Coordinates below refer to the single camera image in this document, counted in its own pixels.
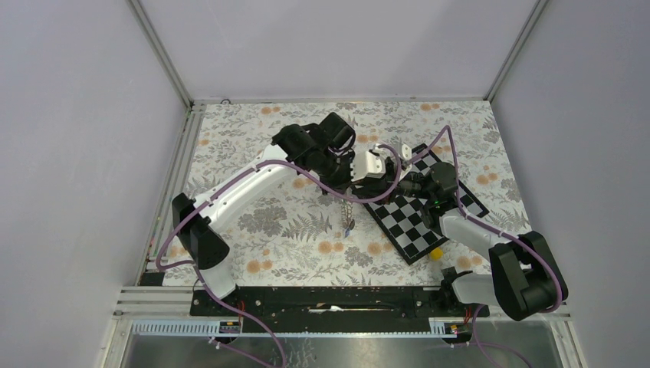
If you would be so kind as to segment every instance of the yellow ball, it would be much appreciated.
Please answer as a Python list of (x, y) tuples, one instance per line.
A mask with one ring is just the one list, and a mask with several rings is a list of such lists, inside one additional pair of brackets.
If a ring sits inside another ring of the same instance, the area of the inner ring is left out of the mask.
[(438, 259), (442, 258), (442, 249), (436, 248), (431, 251), (431, 253), (428, 254), (429, 257), (431, 257), (432, 260), (437, 261)]

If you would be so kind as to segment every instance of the cable clip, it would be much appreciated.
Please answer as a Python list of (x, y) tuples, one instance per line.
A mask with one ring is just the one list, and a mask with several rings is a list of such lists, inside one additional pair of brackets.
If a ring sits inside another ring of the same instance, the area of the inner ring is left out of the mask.
[(249, 164), (246, 166), (246, 168), (248, 168), (248, 169), (253, 169), (254, 172), (258, 172), (258, 171), (260, 171), (260, 168), (258, 167), (258, 164), (257, 164), (257, 163), (254, 163), (254, 162), (249, 163)]
[(214, 205), (211, 195), (208, 195), (208, 198), (205, 199), (205, 203), (208, 203), (208, 207), (212, 207), (212, 205)]

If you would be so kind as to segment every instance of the cable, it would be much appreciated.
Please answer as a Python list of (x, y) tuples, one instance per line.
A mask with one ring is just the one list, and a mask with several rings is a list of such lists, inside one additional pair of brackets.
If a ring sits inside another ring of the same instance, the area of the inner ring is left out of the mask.
[(198, 268), (196, 266), (194, 267), (194, 270), (196, 271), (196, 275), (199, 276), (199, 280), (201, 280), (201, 283), (203, 284), (203, 287), (204, 287), (205, 291), (212, 298), (212, 300), (216, 301), (217, 304), (221, 305), (223, 308), (225, 308), (225, 309), (227, 309), (227, 310), (229, 310), (231, 312), (235, 312), (236, 314), (241, 314), (244, 317), (250, 318), (256, 324), (258, 324), (260, 327), (262, 327), (271, 336), (271, 339), (273, 339), (273, 341), (275, 342), (277, 347), (280, 349), (280, 355), (282, 356), (282, 365), (279, 366), (279, 367), (278, 366), (272, 366), (271, 364), (266, 363), (263, 360), (258, 359), (256, 356), (254, 356), (254, 355), (252, 355), (250, 353), (247, 353), (247, 352), (245, 352), (243, 350), (239, 350), (236, 347), (230, 347), (229, 345), (225, 345), (225, 344), (222, 344), (221, 346), (225, 347), (228, 350), (231, 350), (231, 351), (234, 351), (234, 352), (236, 352), (238, 354), (241, 354), (241, 355), (243, 355), (244, 357), (247, 357), (250, 360), (253, 360), (253, 361), (257, 362), (257, 363), (260, 363), (263, 366), (268, 366), (270, 368), (284, 368), (284, 367), (286, 367), (287, 366), (287, 355), (284, 353), (284, 349), (282, 348), (282, 344), (280, 343), (279, 339), (275, 336), (275, 333), (273, 333), (273, 331), (271, 331), (271, 328), (269, 326), (267, 326), (264, 322), (259, 320), (256, 316), (254, 316), (252, 314), (249, 314), (247, 312), (244, 312), (242, 310), (239, 310), (239, 309), (225, 303), (224, 301), (222, 301), (219, 297), (217, 297), (215, 295), (214, 292), (212, 292), (212, 289), (205, 283), (205, 279), (203, 278), (203, 275), (201, 275), (201, 272), (199, 272), (199, 270), (198, 270)]
[[(426, 154), (428, 153), (428, 151), (431, 150), (431, 149), (433, 148), (433, 146), (434, 146), (434, 145), (435, 145), (435, 144), (440, 140), (440, 138), (441, 138), (442, 135), (445, 133), (445, 131), (447, 132), (447, 134), (448, 134), (448, 136), (449, 136), (449, 143), (450, 143), (450, 145), (451, 145), (451, 154), (453, 155), (453, 159), (454, 159), (454, 168), (455, 168), (455, 172), (456, 172), (456, 184), (457, 184), (457, 187), (458, 187), (458, 188), (457, 188), (457, 191), (456, 191), (456, 201), (457, 201), (457, 203), (458, 203), (458, 210), (459, 210), (459, 212), (460, 212), (460, 213), (461, 213), (461, 214), (462, 214), (466, 219), (468, 219), (469, 221), (473, 222), (474, 224), (479, 225), (479, 226), (481, 226), (482, 228), (485, 228), (485, 229), (487, 229), (487, 230), (490, 231), (490, 232), (493, 232), (493, 233), (495, 233), (495, 234), (499, 234), (500, 236), (503, 236), (504, 238), (509, 239), (509, 240), (515, 242), (515, 244), (518, 244), (518, 245), (521, 246), (521, 247), (522, 247), (526, 252), (528, 252), (531, 256), (533, 256), (533, 258), (535, 258), (535, 260), (537, 260), (537, 261), (542, 265), (542, 267), (544, 268), (544, 270), (549, 274), (549, 276), (551, 277), (551, 280), (553, 281), (553, 284), (555, 285), (556, 290), (557, 290), (557, 299), (556, 299), (555, 304), (554, 304), (550, 309), (544, 310), (542, 313), (549, 313), (549, 312), (553, 312), (553, 311), (557, 310), (557, 308), (559, 308), (560, 305), (562, 304), (562, 289), (561, 289), (560, 282), (559, 282), (557, 276), (555, 275), (555, 273), (553, 272), (553, 270), (550, 268), (550, 266), (549, 266), (549, 265), (548, 265), (548, 264), (547, 264), (547, 263), (546, 263), (546, 262), (545, 262), (545, 261), (544, 261), (544, 260), (543, 260), (543, 259), (542, 259), (542, 258), (541, 258), (541, 257), (540, 257), (536, 252), (535, 252), (535, 251), (533, 251), (533, 249), (531, 249), (531, 248), (528, 247), (526, 244), (524, 244), (521, 240), (519, 240), (519, 238), (517, 238), (517, 237), (515, 237), (515, 236), (513, 236), (513, 235), (510, 235), (510, 234), (508, 234), (508, 233), (506, 233), (506, 232), (503, 232), (503, 233), (502, 233), (499, 229), (497, 229), (497, 228), (495, 228), (495, 227), (493, 227), (493, 226), (491, 226), (491, 225), (489, 225), (489, 224), (487, 224), (487, 223), (482, 222), (482, 221), (481, 221), (480, 219), (478, 219), (478, 218), (474, 218), (474, 217), (472, 217), (471, 215), (469, 215), (469, 214), (465, 211), (465, 208), (464, 208), (463, 204), (462, 204), (461, 201), (460, 201), (460, 183), (459, 183), (460, 179), (459, 179), (459, 177), (458, 177), (458, 156), (457, 156), (456, 149), (455, 149), (454, 139), (453, 139), (453, 136), (452, 136), (452, 134), (451, 134), (451, 127), (450, 127), (449, 125), (444, 126), (444, 127), (442, 128), (442, 130), (440, 131), (440, 133), (438, 133), (437, 137), (436, 137), (436, 138), (432, 141), (432, 143), (427, 147), (427, 149), (421, 151), (420, 153), (418, 153), (417, 155), (415, 155), (414, 157), (412, 157), (412, 158), (408, 161), (408, 163), (409, 163), (409, 164), (414, 163), (414, 162), (420, 160), (424, 155), (426, 155)], [(381, 199), (384, 199), (385, 197), (387, 197), (388, 195), (390, 195), (390, 193), (391, 193), (391, 192), (392, 192), (392, 191), (397, 187), (397, 184), (398, 184), (398, 182), (399, 182), (399, 178), (400, 178), (400, 176), (402, 175), (402, 165), (401, 165), (401, 162), (400, 162), (399, 154), (395, 151), (395, 149), (393, 149), (391, 146), (388, 146), (388, 145), (386, 145), (386, 144), (381, 144), (381, 145), (379, 145), (379, 148), (387, 149), (387, 150), (390, 151), (390, 153), (394, 156), (395, 161), (396, 161), (396, 178), (395, 178), (395, 180), (393, 181), (392, 185), (391, 185), (391, 186), (390, 186), (390, 187), (389, 187), (389, 188), (388, 188), (388, 189), (387, 189), (383, 194), (378, 195), (377, 197), (374, 197), (374, 198), (369, 198), (369, 199), (358, 199), (358, 198), (354, 198), (354, 197), (350, 197), (350, 196), (347, 196), (347, 195), (344, 195), (344, 194), (338, 193), (338, 192), (336, 192), (335, 190), (333, 190), (333, 189), (331, 189), (330, 187), (328, 187), (328, 186), (326, 186), (325, 184), (323, 184), (323, 183), (322, 183), (320, 180), (318, 180), (316, 177), (312, 176), (308, 171), (306, 171), (306, 170), (304, 170), (304, 169), (302, 169), (302, 168), (300, 168), (300, 167), (294, 165), (293, 163), (288, 163), (288, 162), (286, 162), (286, 161), (282, 161), (282, 160), (278, 160), (278, 159), (269, 159), (269, 160), (266, 160), (266, 161), (260, 163), (260, 164), (257, 165), (256, 167), (257, 167), (257, 169), (260, 169), (260, 168), (262, 168), (262, 167), (269, 166), (269, 165), (280, 165), (280, 166), (286, 166), (286, 167), (289, 167), (289, 168), (294, 169), (294, 170), (296, 170), (297, 172), (303, 174), (303, 175), (306, 176), (309, 180), (311, 180), (311, 181), (313, 181), (314, 183), (316, 183), (316, 184), (317, 184), (317, 185), (318, 185), (322, 190), (328, 192), (329, 194), (331, 194), (331, 195), (333, 195), (333, 196), (335, 196), (335, 197), (337, 197), (337, 198), (345, 199), (345, 200), (350, 201), (350, 202), (366, 204), (366, 203), (378, 202), (378, 201), (380, 201)], [(157, 257), (156, 257), (156, 267), (157, 267), (159, 270), (161, 270), (161, 271), (166, 271), (166, 270), (168, 270), (168, 269), (170, 269), (170, 268), (174, 268), (174, 267), (177, 267), (177, 266), (180, 266), (180, 265), (189, 265), (189, 264), (193, 264), (193, 263), (194, 263), (193, 261), (187, 260), (187, 261), (176, 262), (176, 263), (174, 263), (174, 264), (162, 265), (162, 256), (163, 256), (163, 254), (166, 253), (166, 250), (167, 250), (167, 248), (169, 247), (169, 244), (172, 242), (173, 238), (174, 238), (174, 237), (175, 237), (175, 236), (180, 232), (180, 229), (181, 229), (181, 228), (183, 228), (185, 225), (187, 225), (187, 223), (188, 223), (191, 219), (193, 219), (194, 216), (196, 216), (197, 214), (199, 214), (203, 209), (205, 209), (205, 207), (207, 207), (207, 206), (208, 206), (212, 201), (216, 200), (216, 199), (217, 199), (221, 194), (223, 194), (226, 190), (230, 189), (234, 184), (236, 184), (237, 182), (239, 182), (239, 181), (242, 180), (244, 177), (248, 176), (249, 174), (251, 174), (251, 173), (254, 172), (254, 171), (255, 171), (255, 170), (254, 170), (253, 168), (250, 168), (250, 169), (246, 169), (246, 170), (244, 170), (243, 172), (240, 172), (240, 173), (239, 173), (235, 178), (233, 178), (230, 182), (226, 183), (223, 187), (221, 187), (219, 190), (217, 190), (217, 192), (215, 192), (215, 193), (210, 197), (210, 201), (203, 202), (199, 207), (195, 208), (195, 210), (192, 211), (192, 213), (190, 213), (188, 216), (186, 216), (186, 217), (185, 217), (185, 218), (184, 218), (184, 219), (183, 219), (183, 220), (182, 220), (182, 221), (181, 221), (181, 222), (180, 222), (180, 223), (179, 223), (179, 224), (174, 228), (174, 230), (169, 234), (169, 236), (167, 237), (167, 239), (165, 240), (165, 242), (162, 244), (162, 247), (161, 247), (161, 249), (159, 250), (159, 253), (158, 253)], [(266, 326), (263, 322), (261, 322), (259, 319), (257, 319), (256, 317), (254, 317), (254, 316), (252, 316), (252, 315), (250, 315), (250, 314), (248, 314), (248, 313), (246, 313), (246, 312), (243, 312), (243, 311), (241, 311), (241, 310), (239, 310), (239, 309), (237, 309), (237, 308), (231, 307), (230, 305), (228, 305), (228, 304), (224, 303), (223, 301), (221, 301), (221, 299), (219, 299), (219, 298), (218, 298), (218, 297), (217, 297), (217, 296), (212, 292), (212, 290), (209, 288), (209, 286), (205, 283), (205, 280), (203, 280), (203, 278), (202, 278), (202, 276), (201, 276), (199, 270), (196, 269), (196, 267), (195, 267), (195, 270), (196, 270), (197, 275), (199, 276), (199, 279), (201, 279), (202, 283), (204, 284), (204, 288), (205, 288), (205, 290), (208, 292), (208, 294), (210, 295), (210, 297), (211, 297), (212, 299), (214, 299), (218, 304), (220, 304), (221, 306), (225, 307), (226, 309), (229, 309), (230, 311), (233, 311), (233, 312), (238, 313), (238, 314), (241, 312), (241, 314), (244, 315), (245, 317), (249, 317), (249, 318), (251, 318), (252, 320), (254, 320), (256, 323), (258, 323), (262, 328), (264, 328), (264, 330), (266, 330), (266, 331), (271, 335), (271, 337), (274, 339), (275, 343), (277, 344), (278, 348), (280, 349), (280, 352), (281, 352), (281, 355), (282, 355), (282, 361), (283, 361), (283, 365), (282, 365), (282, 366), (286, 366), (286, 356), (285, 356), (285, 354), (284, 354), (284, 349), (282, 348), (282, 346), (281, 346), (281, 344), (280, 344), (280, 341), (276, 338), (276, 336), (273, 334), (273, 332), (271, 331), (271, 329), (270, 329), (268, 326)], [(481, 308), (479, 307), (479, 308), (474, 312), (474, 320), (475, 320), (476, 316), (478, 315), (478, 311), (479, 311), (480, 309), (481, 309)], [(496, 362), (494, 362), (494, 360), (492, 360), (492, 358), (489, 357), (489, 356), (485, 353), (485, 351), (484, 351), (484, 349), (482, 348), (481, 344), (478, 342), (478, 339), (477, 339), (477, 345), (478, 345), (479, 348), (481, 349), (481, 352), (483, 352), (483, 354), (484, 354), (484, 355), (485, 355), (485, 356), (486, 356), (486, 357), (487, 357), (487, 358), (488, 358), (488, 359), (489, 359), (493, 364), (496, 364)], [(236, 349), (236, 348), (234, 348), (234, 347), (227, 347), (227, 349), (232, 350), (232, 351), (235, 351), (235, 352), (238, 352), (238, 353), (240, 353), (241, 355), (244, 355), (244, 356), (246, 356), (246, 357), (248, 357), (248, 358), (250, 358), (250, 359), (252, 359), (252, 360), (254, 360), (254, 361), (258, 362), (258, 363), (261, 363), (261, 364), (264, 364), (264, 365), (268, 366), (267, 363), (262, 362), (262, 361), (259, 360), (258, 358), (254, 357), (254, 356), (252, 356), (252, 355), (250, 355), (250, 354), (248, 354), (248, 353), (246, 353), (246, 352), (244, 352), (244, 351), (242, 351), (242, 350), (238, 350), (238, 349)]]
[(476, 311), (474, 312), (474, 316), (471, 318), (471, 334), (474, 335), (474, 343), (481, 350), (483, 355), (485, 355), (487, 360), (490, 360), (490, 363), (494, 364), (494, 366), (497, 366), (499, 368), (503, 368), (503, 367), (501, 367), (501, 365), (499, 363), (496, 362), (496, 360), (492, 359), (492, 357), (488, 355), (488, 352), (486, 352), (485, 349), (483, 348), (483, 346), (486, 346), (486, 347), (492, 346), (492, 347), (497, 347), (499, 349), (503, 349), (503, 350), (507, 350), (507, 351), (512, 352), (513, 354), (520, 357), (520, 359), (523, 360), (524, 363), (526, 363), (528, 368), (533, 368), (533, 364), (531, 364), (528, 359), (526, 359), (521, 353), (519, 353), (515, 349), (513, 349), (511, 347), (506, 347), (505, 345), (500, 345), (498, 343), (482, 343), (478, 339), (478, 334), (476, 333), (476, 317), (478, 317), (478, 312), (480, 312), (483, 307), (485, 307), (484, 304), (482, 304), (478, 308), (476, 308)]
[(467, 323), (469, 322), (471, 318), (471, 305), (465, 308), (465, 319), (463, 320), (463, 326), (467, 326)]
[(196, 288), (196, 285), (199, 283), (199, 278), (196, 278), (196, 281), (194, 281), (194, 284), (192, 285), (192, 294), (194, 294), (194, 288)]
[[(529, 368), (533, 368), (533, 364), (530, 363), (530, 361), (528, 359), (526, 359), (526, 357), (522, 353), (516, 351), (515, 349), (513, 349), (511, 347), (507, 347), (505, 345), (500, 345), (499, 343), (481, 343), (481, 345), (483, 345), (484, 347), (492, 347), (494, 349), (501, 349), (501, 350), (508, 351), (508, 352), (516, 355), (519, 359), (521, 359), (524, 362), (524, 364), (526, 364)], [(438, 346), (435, 346), (435, 347), (429, 347), (429, 348), (427, 348), (427, 350), (429, 350), (429, 349), (458, 349), (460, 347), (475, 347), (475, 346), (476, 346), (476, 343), (454, 343), (452, 345), (438, 345)]]
[(460, 196), (461, 186), (460, 186), (460, 179), (459, 179), (459, 175), (458, 175), (458, 156), (456, 154), (456, 146), (454, 144), (454, 137), (451, 134), (451, 127), (449, 125), (445, 125), (442, 128), (442, 130), (440, 130), (440, 133), (438, 133), (437, 137), (433, 140), (433, 142), (427, 147), (427, 149), (421, 151), (420, 153), (418, 153), (417, 155), (412, 157), (409, 160), (409, 164), (414, 163), (415, 161), (418, 161), (425, 154), (427, 154), (427, 152), (430, 149), (432, 149), (433, 146), (438, 142), (438, 140), (440, 139), (440, 137), (442, 136), (442, 134), (445, 131), (447, 132), (447, 134), (449, 136), (449, 144), (451, 146), (451, 154), (454, 157), (454, 169), (456, 171), (456, 187), (457, 187), (457, 189), (456, 189), (456, 202), (458, 204), (458, 211), (460, 211), (460, 213), (463, 215), (463, 217), (465, 217), (470, 222), (473, 222), (474, 224), (481, 226), (482, 228), (488, 230), (489, 232), (493, 232), (494, 234), (502, 236), (502, 237), (514, 242), (515, 244), (519, 245), (528, 254), (530, 254), (533, 258), (535, 258), (535, 260), (538, 261), (540, 263), (540, 265), (542, 265), (542, 268), (544, 268), (544, 270), (548, 273), (551, 281), (553, 282), (553, 285), (555, 286), (555, 289), (557, 291), (557, 297), (556, 297), (555, 303), (553, 304), (553, 306), (551, 308), (546, 309), (546, 310), (542, 310), (540, 313), (550, 313), (550, 312), (556, 311), (557, 308), (559, 308), (560, 305), (562, 305), (562, 287), (560, 286), (560, 280), (558, 280), (557, 276), (555, 275), (555, 272), (553, 272), (553, 270), (548, 265), (548, 263), (546, 263), (546, 261), (544, 261), (544, 259), (541, 258), (540, 255), (537, 254), (532, 248), (530, 248), (528, 245), (526, 245), (523, 241), (519, 240), (518, 237), (516, 237), (514, 235), (511, 235), (511, 234), (509, 234), (507, 232), (502, 232), (500, 229), (495, 228), (494, 226), (492, 226), (492, 225), (490, 225), (490, 224), (488, 224), (486, 222), (483, 222), (481, 219), (475, 218), (473, 215), (471, 215), (470, 213), (468, 213), (465, 210), (465, 206), (461, 202), (461, 196)]
[[(391, 185), (391, 186), (390, 186), (390, 187), (389, 187), (389, 188), (388, 188), (384, 193), (378, 195), (377, 197), (369, 198), (369, 199), (358, 199), (358, 198), (355, 198), (355, 197), (350, 197), (350, 196), (347, 196), (347, 195), (344, 195), (344, 194), (340, 194), (340, 193), (334, 191), (333, 189), (331, 189), (330, 187), (326, 186), (325, 184), (323, 184), (320, 180), (318, 180), (316, 177), (312, 176), (312, 175), (311, 175), (308, 171), (306, 171), (305, 169), (302, 169), (302, 168), (300, 168), (300, 167), (294, 165), (293, 163), (288, 163), (287, 161), (282, 161), (282, 160), (279, 160), (279, 159), (269, 159), (269, 160), (266, 160), (266, 161), (260, 163), (259, 165), (256, 165), (256, 168), (257, 168), (257, 170), (259, 170), (259, 169), (261, 169), (262, 167), (266, 167), (266, 166), (269, 166), (269, 165), (280, 165), (280, 166), (286, 166), (286, 167), (289, 167), (289, 168), (291, 168), (291, 169), (294, 169), (294, 170), (296, 170), (297, 172), (299, 172), (299, 173), (305, 175), (308, 179), (310, 179), (311, 181), (315, 182), (315, 183), (316, 183), (320, 188), (322, 188), (323, 190), (325, 190), (326, 192), (332, 194), (332, 195), (335, 196), (335, 197), (338, 197), (338, 198), (341, 198), (341, 199), (345, 199), (345, 200), (347, 200), (347, 201), (355, 202), (355, 203), (371, 203), (371, 202), (378, 202), (378, 201), (384, 199), (385, 197), (389, 196), (390, 193), (391, 193), (393, 190), (395, 190), (395, 188), (397, 187), (397, 184), (398, 184), (398, 182), (399, 182), (399, 178), (400, 178), (401, 175), (402, 175), (402, 165), (401, 165), (401, 161), (400, 161), (399, 154), (397, 153), (397, 151), (395, 151), (394, 148), (392, 148), (391, 146), (388, 146), (388, 145), (386, 145), (386, 144), (380, 144), (378, 147), (379, 147), (379, 148), (385, 148), (385, 149), (387, 149), (387, 150), (390, 151), (390, 153), (394, 156), (394, 158), (395, 158), (395, 163), (396, 163), (396, 168), (397, 168), (397, 170), (396, 170), (396, 177), (395, 177), (395, 180), (393, 180), (392, 185)], [(184, 219), (183, 219), (183, 220), (182, 220), (182, 221), (181, 221), (181, 222), (180, 222), (180, 223), (179, 223), (179, 224), (178, 224), (178, 225), (177, 225), (177, 226), (176, 226), (176, 227), (175, 227), (175, 228), (174, 228), (170, 233), (169, 233), (169, 236), (168, 236), (167, 239), (165, 239), (165, 241), (163, 242), (162, 247), (160, 247), (160, 250), (158, 251), (158, 255), (156, 256), (156, 267), (157, 267), (160, 271), (166, 271), (166, 270), (169, 270), (170, 268), (174, 268), (174, 267), (177, 267), (177, 266), (180, 266), (180, 265), (190, 265), (190, 264), (193, 265), (193, 264), (194, 264), (193, 261), (186, 260), (186, 261), (176, 262), (176, 263), (173, 263), (173, 264), (163, 265), (163, 263), (162, 263), (162, 258), (163, 258), (163, 255), (167, 252), (167, 248), (168, 248), (169, 245), (172, 243), (172, 240), (174, 239), (174, 237), (175, 237), (177, 234), (180, 233), (180, 230), (181, 230), (183, 227), (185, 227), (185, 225), (187, 225), (187, 223), (188, 223), (190, 220), (192, 220), (192, 219), (194, 218), (194, 216), (198, 215), (198, 214), (199, 214), (203, 209), (205, 209), (205, 207), (207, 207), (208, 205), (210, 205), (210, 203), (212, 203), (212, 201), (215, 201), (215, 200), (216, 200), (216, 199), (217, 199), (221, 194), (223, 194), (225, 191), (227, 191), (228, 189), (230, 189), (232, 186), (234, 186), (236, 183), (238, 183), (239, 181), (241, 181), (243, 178), (245, 178), (245, 177), (248, 176), (249, 174), (253, 173), (254, 171), (255, 171), (255, 169), (253, 169), (253, 168), (249, 168), (249, 169), (246, 169), (246, 170), (240, 172), (240, 173), (239, 173), (235, 178), (233, 178), (232, 180), (230, 180), (228, 183), (224, 184), (223, 187), (221, 187), (221, 188), (218, 189), (218, 190), (217, 190), (213, 195), (211, 195), (209, 201), (205, 201), (205, 202), (203, 202), (201, 205), (199, 205), (199, 207), (196, 207), (196, 208), (194, 209), (194, 211), (192, 211), (189, 215), (187, 215), (187, 216), (186, 216), (186, 217), (185, 217), (185, 218), (184, 218)], [(230, 305), (224, 303), (221, 299), (219, 299), (219, 297), (217, 297), (217, 296), (212, 292), (212, 289), (210, 289), (210, 287), (205, 283), (205, 279), (203, 279), (203, 276), (202, 276), (201, 273), (199, 272), (198, 268), (196, 268), (196, 266), (195, 266), (194, 269), (195, 269), (195, 271), (196, 271), (196, 275), (199, 277), (199, 280), (201, 280), (201, 282), (203, 283), (203, 287), (204, 287), (205, 291), (208, 293), (208, 295), (210, 295), (210, 297), (211, 297), (215, 302), (217, 302), (217, 304), (221, 305), (222, 307), (224, 307), (224, 308), (226, 308), (226, 309), (228, 309), (228, 310), (230, 310), (230, 311), (233, 311), (233, 312), (235, 312), (235, 313), (237, 313), (237, 314), (241, 314), (241, 315), (243, 315), (243, 316), (245, 316), (245, 317), (248, 317), (248, 318), (252, 319), (253, 321), (255, 321), (255, 323), (259, 324), (260, 327), (262, 327), (265, 331), (267, 331), (267, 332), (269, 333), (269, 335), (271, 335), (271, 338), (273, 338), (274, 342), (277, 344), (277, 347), (280, 349), (280, 353), (281, 353), (281, 356), (282, 356), (282, 367), (286, 366), (286, 365), (287, 365), (287, 356), (286, 356), (286, 354), (284, 353), (284, 349), (282, 348), (282, 345), (280, 344), (280, 341), (277, 339), (277, 337), (275, 336), (275, 334), (273, 333), (273, 331), (271, 331), (271, 328), (269, 328), (266, 324), (264, 324), (261, 320), (257, 319), (255, 316), (253, 316), (253, 315), (251, 315), (251, 314), (248, 314), (248, 313), (246, 313), (246, 312), (244, 312), (244, 311), (242, 311), (242, 310), (239, 310), (239, 309), (237, 309), (237, 308), (235, 308), (235, 307), (231, 307)], [(247, 357), (247, 358), (249, 358), (249, 359), (251, 359), (251, 360), (254, 360), (254, 361), (257, 362), (257, 363), (264, 364), (265, 366), (269, 366), (267, 363), (264, 363), (262, 360), (259, 360), (257, 357), (252, 356), (251, 354), (246, 353), (246, 352), (244, 352), (243, 350), (239, 350), (239, 349), (234, 348), (234, 347), (228, 347), (227, 345), (224, 345), (224, 347), (226, 347), (226, 348), (229, 349), (229, 350), (235, 351), (236, 353), (240, 353), (241, 355), (243, 355), (243, 356), (245, 356), (245, 357)]]

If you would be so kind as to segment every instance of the black and white checkerboard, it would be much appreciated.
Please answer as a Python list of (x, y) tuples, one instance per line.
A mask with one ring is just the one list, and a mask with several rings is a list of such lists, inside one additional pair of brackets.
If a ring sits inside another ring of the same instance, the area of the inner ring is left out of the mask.
[[(426, 145), (421, 144), (413, 149), (413, 154), (415, 155), (425, 148)], [(433, 152), (429, 152), (427, 156), (413, 164), (411, 171), (425, 173), (436, 161), (440, 161), (440, 159)], [(461, 202), (469, 212), (478, 217), (484, 217), (489, 213), (488, 209), (462, 182)], [(374, 203), (365, 205), (370, 215), (377, 221), (379, 227), (409, 265), (448, 240), (425, 227), (419, 212), (425, 203), (424, 199), (405, 198), (399, 195), (388, 205)]]

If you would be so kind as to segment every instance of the floral patterned surface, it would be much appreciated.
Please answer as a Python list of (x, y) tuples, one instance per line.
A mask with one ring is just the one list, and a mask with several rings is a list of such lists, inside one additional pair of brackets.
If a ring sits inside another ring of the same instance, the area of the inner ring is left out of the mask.
[[(208, 105), (185, 192), (204, 192), (253, 160), (283, 126), (319, 123), (336, 112), (356, 130), (356, 146), (429, 144), (451, 125), (461, 180), (487, 206), (487, 219), (512, 232), (529, 228), (490, 104), (281, 103)], [(451, 162), (448, 139), (434, 147)], [(362, 205), (353, 205), (356, 226), (343, 236), (342, 202), (303, 176), (288, 180), (250, 205), (222, 234), (231, 246), (232, 275), (241, 286), (435, 285), (441, 269), (489, 273), (488, 262), (464, 245), (448, 241), (444, 255), (408, 266)], [(171, 261), (189, 256), (175, 240)], [(192, 268), (167, 271), (164, 285), (191, 286)]]

